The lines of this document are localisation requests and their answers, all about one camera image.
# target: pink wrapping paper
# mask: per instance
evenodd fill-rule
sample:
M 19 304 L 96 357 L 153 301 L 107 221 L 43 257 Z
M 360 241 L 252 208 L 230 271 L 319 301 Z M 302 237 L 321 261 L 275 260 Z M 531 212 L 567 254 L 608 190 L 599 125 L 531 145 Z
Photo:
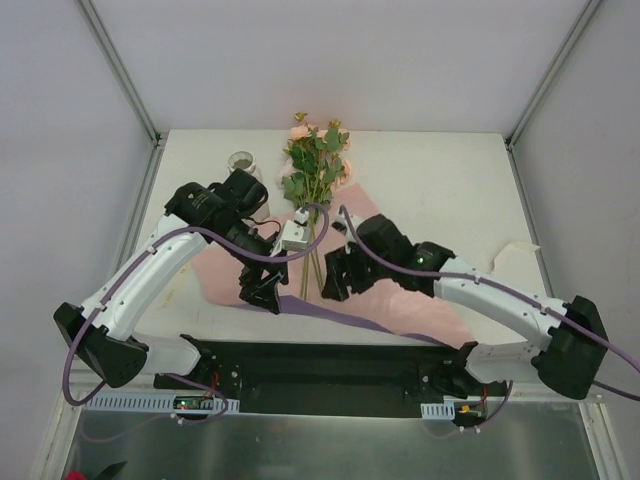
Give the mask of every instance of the pink wrapping paper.
M 359 185 L 338 190 L 330 210 L 333 220 L 338 207 L 346 205 L 349 212 L 362 218 L 379 213 L 379 210 Z M 281 223 L 291 219 L 293 213 L 275 217 Z M 260 226 L 260 234 L 269 236 L 277 229 L 275 224 Z M 318 248 L 322 278 L 325 278 L 324 254 L 344 245 L 344 236 L 330 228 Z M 289 285 L 280 285 L 279 293 L 300 295 L 304 259 L 289 263 Z M 240 287 L 237 278 L 242 264 L 222 248 L 208 248 L 193 260 L 194 271 L 200 281 L 202 293 L 212 303 L 238 305 Z M 471 332 L 446 302 L 429 298 L 418 292 L 407 292 L 391 280 L 381 280 L 360 295 L 352 295 L 345 302 L 326 300 L 320 296 L 313 269 L 310 267 L 307 301 L 338 313 L 371 320 L 396 334 L 420 334 L 459 348 L 473 341 Z

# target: gray floor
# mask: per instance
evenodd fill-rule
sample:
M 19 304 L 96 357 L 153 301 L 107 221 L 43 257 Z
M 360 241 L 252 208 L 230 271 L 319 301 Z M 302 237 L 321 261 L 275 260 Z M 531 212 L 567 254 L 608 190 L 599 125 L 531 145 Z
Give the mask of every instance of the gray floor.
M 83 412 L 104 438 L 150 414 Z M 107 444 L 76 437 L 67 462 L 93 479 L 126 460 L 117 480 L 597 479 L 578 407 L 511 403 L 480 433 L 448 422 L 237 415 L 178 426 L 160 419 Z

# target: glass jar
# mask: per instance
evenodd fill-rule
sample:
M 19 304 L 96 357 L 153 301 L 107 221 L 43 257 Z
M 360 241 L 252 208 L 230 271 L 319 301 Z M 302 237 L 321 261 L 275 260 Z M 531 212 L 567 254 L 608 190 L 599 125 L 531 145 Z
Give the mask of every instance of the glass jar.
M 229 157 L 228 163 L 229 173 L 233 172 L 236 169 L 244 170 L 252 177 L 256 178 L 260 183 L 262 182 L 262 172 L 258 165 L 256 165 L 255 159 L 253 155 L 249 152 L 236 152 Z M 253 218 L 256 222 L 262 222 L 269 218 L 269 202 L 265 202 L 256 213 L 254 213 L 251 218 Z

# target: purple paper edge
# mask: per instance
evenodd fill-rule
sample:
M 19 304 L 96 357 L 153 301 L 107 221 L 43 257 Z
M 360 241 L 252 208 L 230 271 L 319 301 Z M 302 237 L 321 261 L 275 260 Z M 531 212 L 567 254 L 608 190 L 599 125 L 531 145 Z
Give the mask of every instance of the purple paper edge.
M 240 308 L 242 310 L 249 310 L 252 312 L 264 311 L 260 307 L 254 307 L 253 305 L 249 305 L 246 303 L 229 305 L 229 306 L 233 308 Z M 446 343 L 441 342 L 440 340 L 436 340 L 435 338 L 430 337 L 428 335 L 423 335 L 421 333 L 404 333 L 404 334 L 395 333 L 389 330 L 388 328 L 385 328 L 382 325 L 372 320 L 369 320 L 367 318 L 356 317 L 355 315 L 335 312 L 328 308 L 320 307 L 318 305 L 305 302 L 301 298 L 294 297 L 293 295 L 285 295 L 283 297 L 280 297 L 280 308 L 282 313 L 287 313 L 291 315 L 306 315 L 308 317 L 322 318 L 324 320 L 329 320 L 331 322 L 340 323 L 342 325 L 347 325 L 350 327 L 364 328 L 366 330 L 373 330 L 373 331 L 382 332 L 382 333 L 390 333 L 398 337 L 411 338 L 413 340 L 419 340 L 421 342 L 429 342 L 429 343 L 434 343 L 438 346 L 453 348 L 450 345 L 447 345 Z

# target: white wall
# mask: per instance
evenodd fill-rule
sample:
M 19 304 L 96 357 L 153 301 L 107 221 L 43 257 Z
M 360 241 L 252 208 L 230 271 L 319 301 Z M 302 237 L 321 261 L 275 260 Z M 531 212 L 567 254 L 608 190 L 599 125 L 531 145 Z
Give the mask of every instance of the white wall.
M 610 339 L 640 357 L 640 2 L 604 7 L 517 145 L 557 294 L 599 306 Z M 640 394 L 612 354 L 599 378 Z M 611 398 L 631 469 L 640 478 L 640 405 Z
M 586 0 L 96 0 L 158 127 L 500 132 Z
M 108 274 L 150 144 L 71 0 L 0 2 L 0 465 L 24 480 L 60 391 L 52 319 Z

